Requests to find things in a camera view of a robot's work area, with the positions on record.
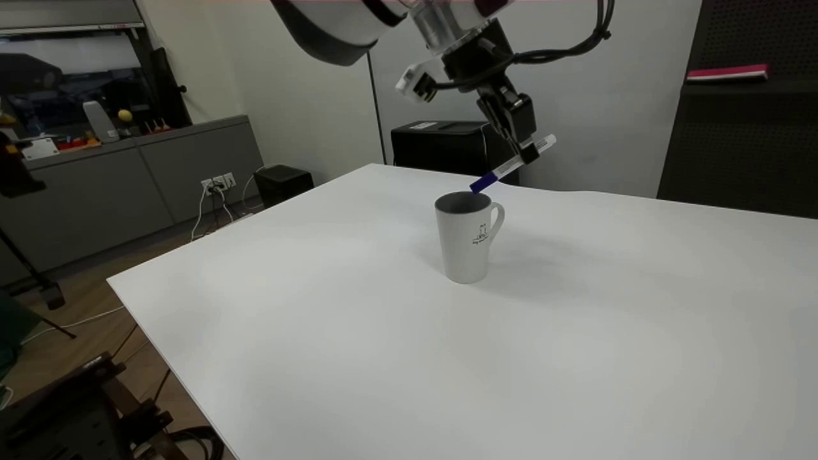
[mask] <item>white mug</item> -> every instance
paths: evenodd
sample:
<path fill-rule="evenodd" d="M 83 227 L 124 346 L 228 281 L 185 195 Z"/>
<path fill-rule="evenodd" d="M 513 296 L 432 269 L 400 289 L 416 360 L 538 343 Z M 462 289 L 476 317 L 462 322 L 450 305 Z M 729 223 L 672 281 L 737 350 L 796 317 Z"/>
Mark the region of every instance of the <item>white mug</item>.
<path fill-rule="evenodd" d="M 436 209 L 444 274 L 457 285 L 487 278 L 488 248 L 503 227 L 507 209 L 473 193 L 444 195 Z"/>

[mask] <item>white table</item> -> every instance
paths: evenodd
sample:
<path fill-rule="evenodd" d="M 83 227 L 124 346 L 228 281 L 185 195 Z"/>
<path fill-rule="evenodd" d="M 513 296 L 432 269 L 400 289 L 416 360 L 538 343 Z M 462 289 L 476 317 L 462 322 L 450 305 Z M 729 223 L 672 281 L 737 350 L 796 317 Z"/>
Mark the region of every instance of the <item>white table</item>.
<path fill-rule="evenodd" d="M 818 223 L 366 167 L 110 278 L 243 460 L 815 460 Z"/>

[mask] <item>robotic arm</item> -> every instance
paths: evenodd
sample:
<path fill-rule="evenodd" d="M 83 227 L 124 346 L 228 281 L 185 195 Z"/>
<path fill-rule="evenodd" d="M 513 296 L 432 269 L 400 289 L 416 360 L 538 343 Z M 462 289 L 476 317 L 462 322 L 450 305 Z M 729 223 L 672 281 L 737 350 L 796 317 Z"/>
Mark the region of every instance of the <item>robotic arm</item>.
<path fill-rule="evenodd" d="M 512 145 L 512 157 L 494 175 L 473 184 L 483 193 L 494 181 L 540 158 L 554 135 L 538 140 L 531 98 L 513 90 L 512 65 L 548 65 L 581 56 L 612 39 L 617 0 L 599 0 L 594 34 L 574 48 L 540 48 L 513 53 L 501 24 L 494 19 L 512 0 L 273 0 L 296 44 L 320 61 L 350 67 L 388 29 L 415 19 L 428 48 L 444 65 L 450 83 L 437 83 L 421 65 L 407 69 L 400 92 L 432 103 L 443 90 L 476 92 L 479 107 L 494 131 Z"/>

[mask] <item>gray cabinet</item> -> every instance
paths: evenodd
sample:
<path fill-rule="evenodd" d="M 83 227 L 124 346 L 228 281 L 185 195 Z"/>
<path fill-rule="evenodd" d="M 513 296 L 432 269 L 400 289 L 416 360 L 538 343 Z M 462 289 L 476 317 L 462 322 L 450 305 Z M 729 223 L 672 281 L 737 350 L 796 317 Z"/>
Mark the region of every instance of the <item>gray cabinet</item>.
<path fill-rule="evenodd" d="M 202 179 L 260 168 L 249 119 L 66 154 L 30 167 L 46 193 L 0 199 L 0 225 L 43 269 L 58 269 L 198 217 Z M 0 286 L 25 278 L 0 246 Z"/>

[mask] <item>cabinet door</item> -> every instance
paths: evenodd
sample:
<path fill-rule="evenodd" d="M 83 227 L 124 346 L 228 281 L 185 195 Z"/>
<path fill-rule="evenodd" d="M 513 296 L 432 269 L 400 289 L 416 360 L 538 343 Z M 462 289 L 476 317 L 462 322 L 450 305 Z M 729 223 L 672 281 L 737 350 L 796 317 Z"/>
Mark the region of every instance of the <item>cabinet door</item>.
<path fill-rule="evenodd" d="M 145 143 L 140 151 L 176 223 L 198 217 L 202 179 L 230 171 L 237 186 L 228 193 L 228 199 L 237 203 L 243 184 L 260 168 L 249 120 Z"/>
<path fill-rule="evenodd" d="M 136 149 L 33 168 L 33 177 L 48 189 L 0 199 L 0 225 L 39 269 L 56 269 L 171 225 Z"/>

